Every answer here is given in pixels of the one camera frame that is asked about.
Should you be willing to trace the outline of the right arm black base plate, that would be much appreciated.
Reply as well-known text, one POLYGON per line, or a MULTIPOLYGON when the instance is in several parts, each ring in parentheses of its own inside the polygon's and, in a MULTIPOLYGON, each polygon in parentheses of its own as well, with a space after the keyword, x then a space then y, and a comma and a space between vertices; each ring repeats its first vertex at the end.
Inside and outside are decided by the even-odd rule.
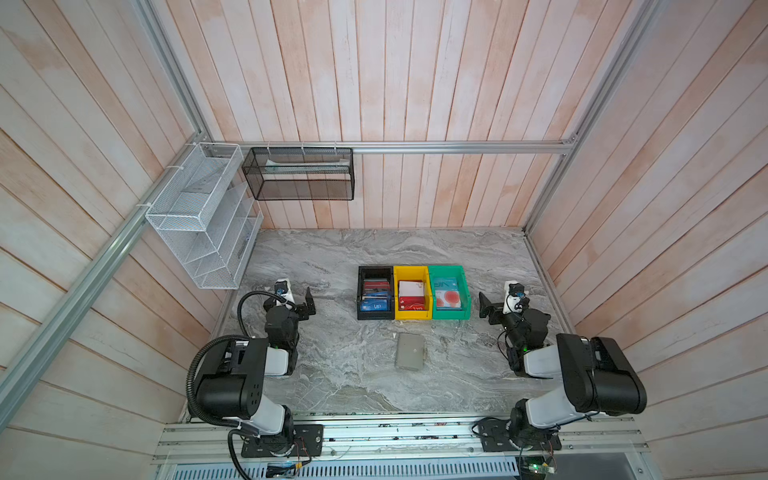
POLYGON ((485 417, 471 432, 480 439, 484 452, 558 451, 562 443, 555 430, 534 428, 524 421, 485 417))

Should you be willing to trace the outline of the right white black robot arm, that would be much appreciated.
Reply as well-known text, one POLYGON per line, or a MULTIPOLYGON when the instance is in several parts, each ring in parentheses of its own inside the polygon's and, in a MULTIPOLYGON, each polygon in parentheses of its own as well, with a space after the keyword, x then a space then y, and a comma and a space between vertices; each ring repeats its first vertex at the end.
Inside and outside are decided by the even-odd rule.
POLYGON ((500 351, 513 373, 560 382, 515 404, 503 422, 510 446, 523 451, 549 446, 570 423, 600 413, 622 416, 645 410, 645 386, 614 339, 559 333, 547 344, 551 316, 530 306, 519 283, 508 285, 502 302, 492 302, 482 292, 478 302, 479 317, 502 327, 500 351))

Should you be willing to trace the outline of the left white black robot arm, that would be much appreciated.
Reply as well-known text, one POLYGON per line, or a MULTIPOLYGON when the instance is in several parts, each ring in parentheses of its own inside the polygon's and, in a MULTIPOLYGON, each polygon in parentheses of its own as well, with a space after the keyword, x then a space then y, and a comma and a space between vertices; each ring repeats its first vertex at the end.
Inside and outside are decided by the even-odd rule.
POLYGON ((291 375, 298 360, 299 324, 316 314, 310 289, 295 303, 289 282, 279 281, 272 292, 255 290, 237 304, 239 335, 223 335, 204 345, 190 364, 185 390, 193 417, 229 427, 245 437, 294 441, 293 416, 287 406, 268 399, 265 379, 291 375), (265 337, 251 335, 243 307, 253 297, 265 299, 265 337))

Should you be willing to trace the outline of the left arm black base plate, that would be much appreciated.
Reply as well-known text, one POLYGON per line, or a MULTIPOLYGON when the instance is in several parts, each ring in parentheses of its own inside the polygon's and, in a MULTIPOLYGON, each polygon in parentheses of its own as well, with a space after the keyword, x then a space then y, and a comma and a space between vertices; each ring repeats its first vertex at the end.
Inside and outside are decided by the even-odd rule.
POLYGON ((261 435, 244 441, 241 456, 246 459, 314 458, 322 453, 324 426, 297 424, 276 435, 261 435))

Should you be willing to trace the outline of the grey card holder wallet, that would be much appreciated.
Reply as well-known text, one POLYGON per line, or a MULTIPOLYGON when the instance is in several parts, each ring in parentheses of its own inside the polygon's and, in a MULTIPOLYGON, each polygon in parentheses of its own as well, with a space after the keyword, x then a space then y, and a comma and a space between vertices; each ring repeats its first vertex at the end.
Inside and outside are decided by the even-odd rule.
POLYGON ((426 341, 422 335, 399 333, 395 354, 398 369, 419 371, 425 364, 426 341))

